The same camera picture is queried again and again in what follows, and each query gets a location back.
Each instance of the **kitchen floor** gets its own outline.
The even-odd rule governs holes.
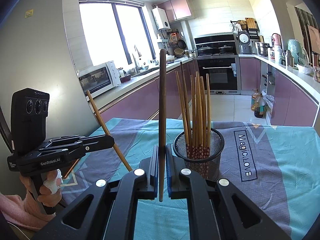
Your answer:
[[[210,103],[211,121],[236,121],[267,125],[265,117],[256,118],[253,111],[250,109],[251,96],[210,95]],[[192,107],[190,106],[189,109],[191,117]]]

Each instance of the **cutting board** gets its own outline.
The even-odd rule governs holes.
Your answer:
[[[253,18],[246,18],[245,20],[249,29],[257,29],[257,25]]]

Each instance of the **white bandage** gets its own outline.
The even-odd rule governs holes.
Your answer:
[[[51,190],[51,194],[54,194],[58,191],[58,189],[60,188],[59,186],[57,186],[57,179],[61,179],[62,175],[61,175],[61,171],[58,169],[58,174],[55,180],[45,180],[43,182],[43,185],[45,185],[49,190]]]

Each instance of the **silver screw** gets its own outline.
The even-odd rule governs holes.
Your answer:
[[[184,168],[184,169],[181,170],[181,173],[182,173],[183,175],[190,175],[190,174],[191,174],[191,170],[189,170],[189,169],[187,169],[187,168]]]
[[[104,180],[104,179],[99,179],[99,180],[97,180],[97,182],[96,182],[96,186],[97,187],[103,187],[104,185],[106,185],[107,184],[107,182]]]
[[[226,186],[229,185],[229,180],[227,180],[227,179],[220,179],[220,180],[219,180],[219,184],[220,184],[221,186],[226,187]]]
[[[141,176],[144,174],[144,170],[143,169],[136,169],[136,170],[134,170],[134,174],[137,176]]]

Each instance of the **pink sweater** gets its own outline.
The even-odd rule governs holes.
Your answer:
[[[7,221],[32,231],[39,231],[55,217],[55,214],[41,214],[29,191],[24,200],[18,195],[7,196],[0,193],[0,210]]]

